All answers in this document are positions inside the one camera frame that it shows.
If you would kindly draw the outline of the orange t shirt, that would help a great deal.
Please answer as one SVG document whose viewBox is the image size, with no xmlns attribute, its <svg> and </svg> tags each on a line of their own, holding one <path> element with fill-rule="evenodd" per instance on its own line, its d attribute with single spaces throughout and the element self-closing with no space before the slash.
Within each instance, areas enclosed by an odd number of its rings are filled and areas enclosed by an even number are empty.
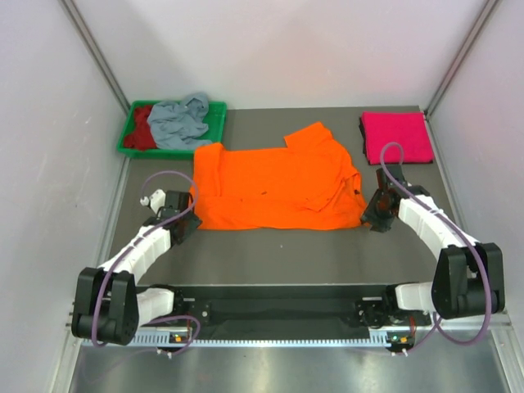
<svg viewBox="0 0 524 393">
<path fill-rule="evenodd" d="M 357 228 L 366 208 L 361 174 L 322 123 L 284 138 L 284 147 L 198 148 L 192 188 L 207 230 Z"/>
</svg>

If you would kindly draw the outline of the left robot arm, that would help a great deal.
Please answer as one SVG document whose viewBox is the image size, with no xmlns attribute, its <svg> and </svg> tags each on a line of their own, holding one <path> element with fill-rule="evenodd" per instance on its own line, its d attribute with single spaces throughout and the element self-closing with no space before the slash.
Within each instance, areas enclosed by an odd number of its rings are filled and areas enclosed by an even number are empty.
<svg viewBox="0 0 524 393">
<path fill-rule="evenodd" d="M 77 279 L 71 333 L 96 345 L 128 345 L 141 326 L 159 318 L 174 325 L 186 306 L 175 290 L 151 286 L 138 290 L 149 268 L 201 225 L 189 192 L 156 190 L 141 199 L 153 216 L 114 257 Z"/>
</svg>

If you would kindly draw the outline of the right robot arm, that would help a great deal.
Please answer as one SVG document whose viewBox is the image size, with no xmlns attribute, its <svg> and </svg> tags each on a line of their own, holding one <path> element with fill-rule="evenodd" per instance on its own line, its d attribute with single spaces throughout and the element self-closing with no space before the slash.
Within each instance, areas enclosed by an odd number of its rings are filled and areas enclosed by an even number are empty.
<svg viewBox="0 0 524 393">
<path fill-rule="evenodd" d="M 503 253 L 494 244 L 466 234 L 440 209 L 429 192 L 409 184 L 400 165 L 376 172 L 377 190 L 361 220 L 385 233 L 395 220 L 411 228 L 436 259 L 431 282 L 390 285 L 382 303 L 384 318 L 405 321 L 412 311 L 444 319 L 498 314 L 505 308 Z"/>
</svg>

